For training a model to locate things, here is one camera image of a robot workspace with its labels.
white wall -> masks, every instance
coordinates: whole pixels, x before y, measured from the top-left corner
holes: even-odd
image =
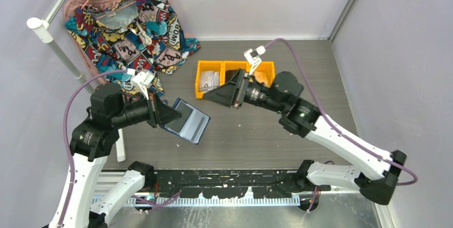
[[[394,194],[397,227],[452,226],[452,17],[453,0],[358,0],[334,41],[360,136],[420,178]]]
[[[0,1],[0,226],[42,227],[53,217],[66,179],[61,124],[79,83],[26,25],[30,17],[43,17],[53,0]],[[84,69],[61,13],[51,32]],[[85,118],[88,105],[89,95],[82,91],[69,114],[71,130]]]
[[[172,0],[186,32],[202,39],[327,39],[347,0]]]

white cable connector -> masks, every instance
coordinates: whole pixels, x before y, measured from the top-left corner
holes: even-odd
[[[258,68],[258,66],[261,64],[261,58],[260,55],[264,54],[266,52],[266,48],[262,45],[258,47],[257,49],[249,49],[244,52],[244,57],[248,61],[248,63],[251,66],[250,71],[248,72],[248,75],[251,76],[255,72],[255,70]]]
[[[150,95],[148,94],[148,87],[153,83],[155,78],[155,71],[153,70],[143,70],[139,72],[132,78],[132,85],[135,86],[140,93],[142,93],[147,100],[150,99]]]

gray wooden tabletop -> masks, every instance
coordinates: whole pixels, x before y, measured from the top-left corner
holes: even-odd
[[[116,152],[106,169],[125,169],[135,160],[156,169],[297,169],[304,159],[333,160],[347,164],[327,148],[290,135],[278,124],[279,115],[244,104],[241,109],[195,99],[194,83],[198,60],[245,60],[243,52],[267,41],[203,41],[201,49],[173,75],[159,74],[170,105],[179,97],[211,117],[198,145],[162,129],[142,123],[124,129],[126,160],[116,161]],[[326,112],[341,126],[356,133],[345,90],[329,41],[292,41],[310,83]],[[283,43],[276,43],[262,55],[274,61],[276,73],[292,72],[305,85],[296,62]],[[313,102],[304,89],[302,97]]]

